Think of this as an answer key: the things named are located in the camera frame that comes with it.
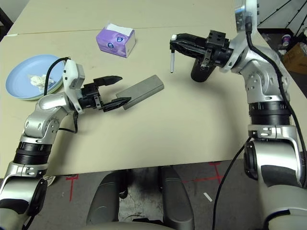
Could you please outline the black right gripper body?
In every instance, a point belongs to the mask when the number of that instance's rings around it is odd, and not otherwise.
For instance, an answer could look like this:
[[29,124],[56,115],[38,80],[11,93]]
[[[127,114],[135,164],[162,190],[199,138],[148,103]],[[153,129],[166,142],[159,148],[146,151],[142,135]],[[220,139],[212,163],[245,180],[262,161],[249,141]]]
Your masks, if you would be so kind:
[[225,66],[233,53],[233,49],[229,46],[230,41],[225,33],[211,30],[205,44],[201,69],[208,71],[216,66]]

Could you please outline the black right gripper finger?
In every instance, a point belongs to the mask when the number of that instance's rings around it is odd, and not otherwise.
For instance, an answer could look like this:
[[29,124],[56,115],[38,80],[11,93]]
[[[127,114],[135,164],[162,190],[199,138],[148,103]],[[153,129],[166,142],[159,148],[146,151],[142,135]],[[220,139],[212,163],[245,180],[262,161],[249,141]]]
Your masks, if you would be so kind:
[[172,52],[177,51],[191,58],[202,59],[205,56],[207,48],[188,43],[170,42],[170,50]]
[[187,33],[177,34],[175,41],[179,44],[188,44],[202,48],[205,48],[207,45],[207,38]]

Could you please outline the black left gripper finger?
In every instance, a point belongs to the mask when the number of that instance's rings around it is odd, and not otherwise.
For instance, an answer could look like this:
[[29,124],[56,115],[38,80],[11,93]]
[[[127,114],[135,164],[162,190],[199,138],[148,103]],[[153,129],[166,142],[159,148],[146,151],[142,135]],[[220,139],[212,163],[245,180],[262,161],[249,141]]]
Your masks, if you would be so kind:
[[118,82],[120,80],[122,80],[122,77],[115,76],[115,75],[104,76],[104,77],[93,79],[94,83],[98,87],[112,85],[112,84],[115,84],[116,82]]
[[125,104],[127,104],[130,100],[131,100],[131,97],[120,97],[120,98],[113,99],[112,101],[105,103],[103,105],[103,111],[109,112],[109,111],[118,109],[124,106]]

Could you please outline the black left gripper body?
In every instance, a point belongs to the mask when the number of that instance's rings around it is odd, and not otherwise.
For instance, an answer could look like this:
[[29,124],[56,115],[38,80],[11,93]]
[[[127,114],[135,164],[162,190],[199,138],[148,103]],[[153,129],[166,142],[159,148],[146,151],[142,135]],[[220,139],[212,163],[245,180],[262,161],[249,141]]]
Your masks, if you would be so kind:
[[85,84],[81,88],[81,95],[82,97],[78,99],[78,102],[82,109],[102,109],[103,102],[101,101],[99,86],[95,83]]

